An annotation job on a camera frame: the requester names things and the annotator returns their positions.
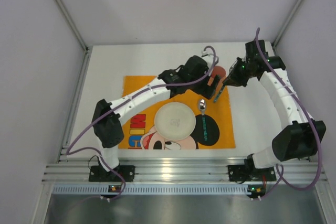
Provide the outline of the orange Mickey Mouse placemat cloth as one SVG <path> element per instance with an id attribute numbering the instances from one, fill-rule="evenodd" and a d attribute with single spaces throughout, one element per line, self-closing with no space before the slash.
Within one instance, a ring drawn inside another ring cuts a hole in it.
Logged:
<path id="1" fill-rule="evenodd" d="M 233 120 L 228 92 L 224 92 L 216 103 L 205 100 L 206 127 L 208 140 L 204 141 L 201 112 L 198 102 L 201 96 L 188 90 L 182 95 L 159 102 L 133 116 L 122 127 L 124 139 L 119 144 L 120 149 L 129 150 L 211 150 L 235 148 Z M 169 141 L 157 134 L 154 127 L 154 117 L 163 105 L 179 102 L 189 106 L 196 117 L 194 131 L 184 140 Z"/>

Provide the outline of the teal handled spoon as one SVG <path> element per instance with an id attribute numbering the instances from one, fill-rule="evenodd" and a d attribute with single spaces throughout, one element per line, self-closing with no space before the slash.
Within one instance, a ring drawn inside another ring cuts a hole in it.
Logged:
<path id="1" fill-rule="evenodd" d="M 207 137 L 207 127 L 206 127 L 206 118 L 205 118 L 206 102 L 204 99 L 199 100 L 198 109 L 201 112 L 201 116 L 202 116 L 204 141 L 207 141 L 208 137 Z"/>

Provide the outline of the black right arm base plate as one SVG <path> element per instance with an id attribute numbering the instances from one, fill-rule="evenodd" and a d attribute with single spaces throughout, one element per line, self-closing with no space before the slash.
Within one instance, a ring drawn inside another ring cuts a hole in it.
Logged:
<path id="1" fill-rule="evenodd" d="M 251 169 L 245 165 L 228 165 L 228 176 L 230 182 L 243 184 L 244 182 L 275 182 L 276 175 L 274 169 Z"/>

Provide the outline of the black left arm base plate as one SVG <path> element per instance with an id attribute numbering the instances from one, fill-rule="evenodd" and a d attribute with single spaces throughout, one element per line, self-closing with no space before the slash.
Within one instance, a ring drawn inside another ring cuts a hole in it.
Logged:
<path id="1" fill-rule="evenodd" d="M 135 176 L 135 166 L 119 165 L 114 171 L 118 173 L 126 182 L 133 182 Z M 90 167 L 90 182 L 121 182 L 121 178 L 111 171 L 106 171 L 102 166 Z"/>

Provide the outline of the teal handled fork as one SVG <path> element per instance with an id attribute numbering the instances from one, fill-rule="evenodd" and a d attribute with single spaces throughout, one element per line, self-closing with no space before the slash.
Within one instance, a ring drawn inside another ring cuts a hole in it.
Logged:
<path id="1" fill-rule="evenodd" d="M 221 86 L 221 88 L 220 88 L 220 90 L 219 90 L 219 92 L 217 93 L 217 95 L 216 95 L 216 97 L 215 97 L 215 99 L 214 99 L 214 103 L 216 103 L 218 100 L 219 100 L 219 98 L 220 98 L 220 96 L 221 96 L 221 94 L 223 93 L 223 91 L 224 91 L 224 88 L 225 88 L 225 85 L 223 84 L 222 86 Z"/>

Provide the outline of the cream round plate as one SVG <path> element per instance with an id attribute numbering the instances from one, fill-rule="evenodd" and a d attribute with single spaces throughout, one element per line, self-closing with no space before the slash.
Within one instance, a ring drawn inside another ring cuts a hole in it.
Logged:
<path id="1" fill-rule="evenodd" d="M 164 139 L 180 141 L 194 131 L 196 117 L 193 110 L 183 103 L 167 103 L 155 114 L 154 126 Z"/>

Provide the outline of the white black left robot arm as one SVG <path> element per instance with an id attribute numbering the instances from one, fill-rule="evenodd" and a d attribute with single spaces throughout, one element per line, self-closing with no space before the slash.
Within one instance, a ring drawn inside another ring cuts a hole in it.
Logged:
<path id="1" fill-rule="evenodd" d="M 139 112 L 187 90 L 212 98 L 219 78 L 216 77 L 211 85 L 208 81 L 218 61 L 214 54 L 192 56 L 178 70 L 163 71 L 149 84 L 129 95 L 112 102 L 100 100 L 92 118 L 94 134 L 101 142 L 100 167 L 109 172 L 119 166 L 117 147 L 124 138 L 122 127 Z"/>

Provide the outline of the pink plastic cup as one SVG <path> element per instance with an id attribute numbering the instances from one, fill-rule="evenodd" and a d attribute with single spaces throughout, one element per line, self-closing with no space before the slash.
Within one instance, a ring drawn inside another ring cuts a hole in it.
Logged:
<path id="1" fill-rule="evenodd" d="M 222 80 L 226 77 L 226 70 L 221 66 L 215 66 L 208 81 L 208 85 L 211 85 L 213 83 L 216 76 L 219 76 Z"/>

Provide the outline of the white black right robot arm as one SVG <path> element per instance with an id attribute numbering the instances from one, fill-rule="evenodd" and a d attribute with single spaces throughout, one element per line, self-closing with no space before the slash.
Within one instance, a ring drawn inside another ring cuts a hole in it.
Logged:
<path id="1" fill-rule="evenodd" d="M 290 159 L 316 155 L 326 125 L 314 120 L 300 106 L 283 60 L 268 55 L 264 40 L 246 43 L 245 50 L 245 57 L 236 59 L 223 86 L 246 87 L 249 79 L 257 78 L 270 96 L 281 123 L 281 132 L 271 145 L 250 154 L 247 162 L 256 169 L 266 169 Z"/>

